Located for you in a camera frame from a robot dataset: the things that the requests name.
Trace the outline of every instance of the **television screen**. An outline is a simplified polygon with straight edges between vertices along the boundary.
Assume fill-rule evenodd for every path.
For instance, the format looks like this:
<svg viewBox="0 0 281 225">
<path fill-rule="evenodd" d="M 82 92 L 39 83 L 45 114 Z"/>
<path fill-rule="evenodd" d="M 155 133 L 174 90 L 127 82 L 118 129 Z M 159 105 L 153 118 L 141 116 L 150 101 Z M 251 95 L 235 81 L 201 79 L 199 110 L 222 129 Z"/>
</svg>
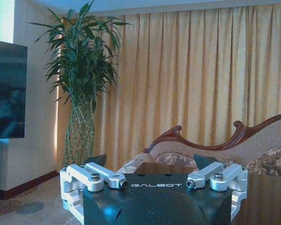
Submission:
<svg viewBox="0 0 281 225">
<path fill-rule="evenodd" d="M 23 138 L 27 47 L 0 41 L 0 138 Z"/>
</svg>

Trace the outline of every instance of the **wall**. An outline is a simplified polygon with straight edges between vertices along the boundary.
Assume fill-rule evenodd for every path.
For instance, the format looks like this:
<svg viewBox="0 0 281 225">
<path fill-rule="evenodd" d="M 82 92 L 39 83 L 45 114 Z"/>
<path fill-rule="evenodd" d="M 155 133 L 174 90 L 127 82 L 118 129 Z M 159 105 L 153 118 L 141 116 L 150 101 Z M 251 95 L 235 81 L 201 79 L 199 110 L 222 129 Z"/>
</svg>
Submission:
<svg viewBox="0 0 281 225">
<path fill-rule="evenodd" d="M 13 42 L 15 0 L 0 0 L 0 41 Z"/>
<path fill-rule="evenodd" d="M 25 138 L 0 140 L 0 190 L 9 190 L 55 170 L 56 92 L 45 82 L 45 39 L 34 44 L 44 32 L 28 22 L 51 23 L 45 10 L 29 0 L 15 0 L 13 43 L 28 47 Z"/>
</svg>

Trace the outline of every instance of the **screw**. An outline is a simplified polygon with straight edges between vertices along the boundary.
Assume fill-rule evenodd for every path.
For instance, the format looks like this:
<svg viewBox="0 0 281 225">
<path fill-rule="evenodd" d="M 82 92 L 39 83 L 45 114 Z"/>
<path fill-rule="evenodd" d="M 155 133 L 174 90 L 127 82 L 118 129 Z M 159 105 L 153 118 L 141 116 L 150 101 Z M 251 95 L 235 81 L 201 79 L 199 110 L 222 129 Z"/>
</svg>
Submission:
<svg viewBox="0 0 281 225">
<path fill-rule="evenodd" d="M 126 180 L 120 180 L 119 186 L 120 188 L 126 188 L 128 186 L 128 182 Z"/>
<path fill-rule="evenodd" d="M 194 188 L 196 186 L 196 182 L 194 180 L 188 180 L 186 182 L 186 186 L 188 186 L 189 188 Z"/>
<path fill-rule="evenodd" d="M 90 180 L 91 180 L 91 181 L 100 180 L 100 174 L 98 174 L 97 172 L 92 173 L 91 176 L 90 176 Z"/>
<path fill-rule="evenodd" d="M 214 178 L 215 178 L 216 180 L 223 180 L 223 179 L 224 179 L 224 174 L 222 174 L 221 172 L 216 172 L 216 173 L 214 174 Z"/>
</svg>

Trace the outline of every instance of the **silver metal clamp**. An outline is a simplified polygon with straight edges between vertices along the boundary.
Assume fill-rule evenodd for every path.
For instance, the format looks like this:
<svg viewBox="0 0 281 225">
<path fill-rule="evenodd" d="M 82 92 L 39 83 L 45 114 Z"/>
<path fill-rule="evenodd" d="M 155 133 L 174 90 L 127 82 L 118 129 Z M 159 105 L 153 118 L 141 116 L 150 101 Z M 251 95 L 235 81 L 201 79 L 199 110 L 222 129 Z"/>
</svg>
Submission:
<svg viewBox="0 0 281 225">
<path fill-rule="evenodd" d="M 203 188 L 210 179 L 210 188 L 214 191 L 232 192 L 231 221 L 239 212 L 241 201 L 247 198 L 248 171 L 241 165 L 232 164 L 224 169 L 222 163 L 213 162 L 200 171 L 188 174 L 186 186 L 189 188 Z"/>
<path fill-rule="evenodd" d="M 82 196 L 79 194 L 85 187 L 90 192 L 99 192 L 104 188 L 104 182 L 110 188 L 127 187 L 127 181 L 122 173 L 115 173 L 95 163 L 86 165 L 69 165 L 60 171 L 60 190 L 63 208 L 69 210 L 81 224 L 84 224 Z"/>
</svg>

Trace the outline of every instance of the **floor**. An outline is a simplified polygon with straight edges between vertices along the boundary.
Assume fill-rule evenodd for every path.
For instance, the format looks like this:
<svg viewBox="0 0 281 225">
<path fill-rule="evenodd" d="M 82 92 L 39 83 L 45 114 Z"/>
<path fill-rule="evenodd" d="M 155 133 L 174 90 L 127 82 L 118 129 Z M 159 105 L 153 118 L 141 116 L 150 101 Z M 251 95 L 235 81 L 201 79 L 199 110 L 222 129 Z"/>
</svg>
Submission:
<svg viewBox="0 0 281 225">
<path fill-rule="evenodd" d="M 0 200 L 0 225 L 80 225 L 62 208 L 59 176 L 8 200 Z"/>
</svg>

